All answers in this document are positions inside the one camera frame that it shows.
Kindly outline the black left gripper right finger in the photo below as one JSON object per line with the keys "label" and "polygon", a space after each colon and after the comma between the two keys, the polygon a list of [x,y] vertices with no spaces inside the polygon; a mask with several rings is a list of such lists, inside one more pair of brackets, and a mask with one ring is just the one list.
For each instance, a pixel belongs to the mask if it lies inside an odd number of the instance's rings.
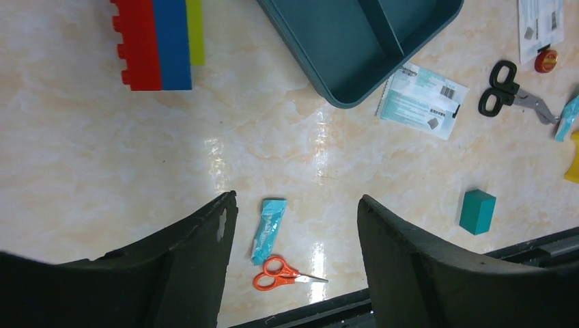
{"label": "black left gripper right finger", "polygon": [[458,247],[364,195],[358,235],[378,327],[577,327],[578,265],[540,268]]}

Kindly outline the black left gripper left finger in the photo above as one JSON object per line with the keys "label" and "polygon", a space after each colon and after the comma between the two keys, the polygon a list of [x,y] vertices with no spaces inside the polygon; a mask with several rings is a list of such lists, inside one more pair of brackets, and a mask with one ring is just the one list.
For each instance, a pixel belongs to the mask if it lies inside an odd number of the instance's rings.
{"label": "black left gripper left finger", "polygon": [[236,193],[95,260],[1,253],[2,327],[215,327]]}

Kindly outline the white teal label packet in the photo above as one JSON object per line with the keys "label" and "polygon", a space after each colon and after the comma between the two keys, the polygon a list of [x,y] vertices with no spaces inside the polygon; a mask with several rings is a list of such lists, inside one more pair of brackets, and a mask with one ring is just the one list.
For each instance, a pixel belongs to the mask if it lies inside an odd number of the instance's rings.
{"label": "white teal label packet", "polygon": [[468,91],[407,62],[386,80],[375,116],[448,140]]}

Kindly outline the white printed packet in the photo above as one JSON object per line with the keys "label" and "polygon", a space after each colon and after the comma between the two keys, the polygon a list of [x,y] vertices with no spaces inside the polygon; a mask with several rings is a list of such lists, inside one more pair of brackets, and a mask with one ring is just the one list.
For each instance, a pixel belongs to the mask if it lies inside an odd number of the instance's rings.
{"label": "white printed packet", "polygon": [[562,0],[518,0],[520,63],[527,64],[540,50],[564,41]]}

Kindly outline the black handled bandage shears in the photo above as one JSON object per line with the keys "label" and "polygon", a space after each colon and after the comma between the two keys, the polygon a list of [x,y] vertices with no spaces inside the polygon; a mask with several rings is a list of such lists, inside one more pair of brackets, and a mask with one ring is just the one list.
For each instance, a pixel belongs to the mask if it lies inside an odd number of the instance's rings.
{"label": "black handled bandage shears", "polygon": [[518,67],[509,60],[495,63],[489,77],[490,87],[482,93],[478,112],[485,117],[497,116],[504,106],[519,106],[533,109],[542,124],[556,124],[560,116],[555,116],[544,100],[522,89],[515,82]]}

